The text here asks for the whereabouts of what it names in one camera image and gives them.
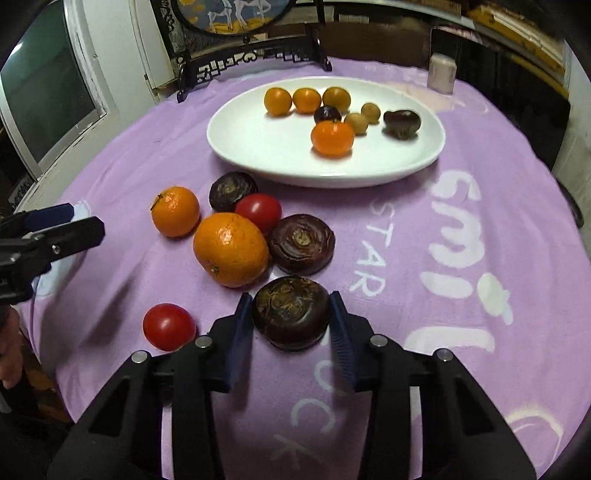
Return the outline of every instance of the human hand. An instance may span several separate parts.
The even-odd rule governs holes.
[[[0,380],[4,388],[14,387],[22,374],[22,334],[18,312],[9,307],[6,324],[0,330]]]

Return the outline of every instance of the purple tablecloth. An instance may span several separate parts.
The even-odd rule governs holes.
[[[339,290],[349,311],[407,349],[454,350],[541,475],[591,403],[591,273],[566,201],[525,137],[472,87],[457,82],[445,97],[425,88],[421,70],[345,60],[333,66],[333,75],[390,83],[434,109],[447,131],[441,157],[381,187],[304,190],[261,180],[261,190],[280,199],[285,215],[311,213],[334,230],[334,259],[313,278]],[[74,419],[133,351],[159,354],[142,333],[151,306],[185,307],[201,332],[233,312],[240,292],[212,281],[191,239],[159,235],[150,205],[178,184],[209,215],[210,185],[229,170],[207,144],[211,116],[255,86],[322,74],[308,64],[234,75],[180,105],[170,99],[113,140],[67,189],[62,201],[76,204],[77,218],[100,217],[106,238],[55,265],[24,315]],[[287,355],[256,334],[253,349],[246,379],[214,398],[228,479],[355,479],[369,397],[346,388],[327,339]],[[413,392],[414,434],[418,408]],[[171,477],[170,413],[163,439],[163,473]]]

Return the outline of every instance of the orange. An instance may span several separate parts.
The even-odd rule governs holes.
[[[187,235],[199,221],[199,201],[185,187],[170,187],[160,192],[152,208],[152,221],[164,236],[173,238]]]
[[[269,88],[265,94],[265,108],[272,116],[283,116],[290,112],[291,95],[283,88]]]
[[[339,112],[346,112],[351,106],[351,95],[344,88],[330,87],[322,95],[322,101],[325,106],[333,106]]]
[[[298,88],[294,92],[295,111],[298,113],[314,113],[322,103],[322,97],[313,88]]]
[[[327,157],[341,157],[353,146],[355,130],[349,124],[324,120],[318,122],[310,135],[314,149]]]
[[[195,232],[193,251],[205,271],[230,288],[255,281],[269,261],[265,237],[237,213],[214,213],[204,219]]]

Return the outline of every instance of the white plate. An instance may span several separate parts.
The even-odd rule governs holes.
[[[294,108],[288,117],[267,115],[263,98],[274,86],[292,94],[312,87],[321,95],[328,87],[340,86],[351,94],[350,111],[359,112],[365,102],[376,103],[382,114],[414,110],[421,116],[421,128],[413,140],[395,140],[384,135],[380,119],[365,136],[355,137],[349,157],[322,158],[312,150],[311,115],[299,115]],[[421,170],[437,159],[445,138],[440,120],[422,103],[388,86],[346,77],[304,77],[262,85],[230,100],[207,126],[213,151],[237,167],[290,185],[334,189],[380,185]]]

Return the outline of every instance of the metal screw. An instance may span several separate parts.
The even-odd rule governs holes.
[[[138,350],[131,356],[131,361],[135,364],[143,364],[148,359],[148,352]]]
[[[453,360],[453,353],[451,350],[448,350],[447,348],[440,348],[437,351],[437,358],[444,362],[449,362],[450,360]]]
[[[195,345],[197,345],[199,348],[209,348],[212,344],[212,338],[207,335],[201,335],[201,337],[197,337],[197,340],[195,340]]]
[[[384,335],[373,335],[369,339],[369,343],[371,343],[373,346],[381,348],[388,344],[388,339]]]

